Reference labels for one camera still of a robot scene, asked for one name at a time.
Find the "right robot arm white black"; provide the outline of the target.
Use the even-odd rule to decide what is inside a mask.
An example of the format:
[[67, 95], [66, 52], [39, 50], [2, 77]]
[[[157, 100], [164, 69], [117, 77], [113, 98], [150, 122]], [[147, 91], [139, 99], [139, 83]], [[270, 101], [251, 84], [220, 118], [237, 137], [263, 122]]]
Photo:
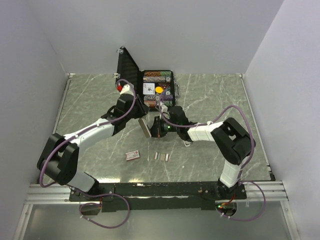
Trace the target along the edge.
[[229, 199], [236, 193], [244, 167], [252, 159], [256, 142], [251, 130], [245, 130], [233, 117], [222, 122], [198, 123], [189, 121], [181, 106], [161, 106], [147, 136], [162, 138], [175, 132], [185, 146], [193, 142], [214, 142], [223, 155], [225, 162], [217, 181], [219, 195]]

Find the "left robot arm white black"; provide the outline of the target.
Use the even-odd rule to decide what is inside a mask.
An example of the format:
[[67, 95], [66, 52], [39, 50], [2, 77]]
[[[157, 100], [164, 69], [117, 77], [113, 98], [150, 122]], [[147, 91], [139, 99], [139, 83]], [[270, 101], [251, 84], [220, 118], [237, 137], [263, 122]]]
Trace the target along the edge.
[[127, 122], [147, 115], [149, 107], [139, 96], [125, 93], [115, 105], [89, 126], [76, 132], [60, 135], [52, 134], [45, 144], [37, 163], [40, 170], [39, 184], [47, 188], [55, 183], [80, 190], [87, 200], [98, 197], [98, 181], [91, 175], [78, 170], [79, 157], [101, 140], [122, 131]]

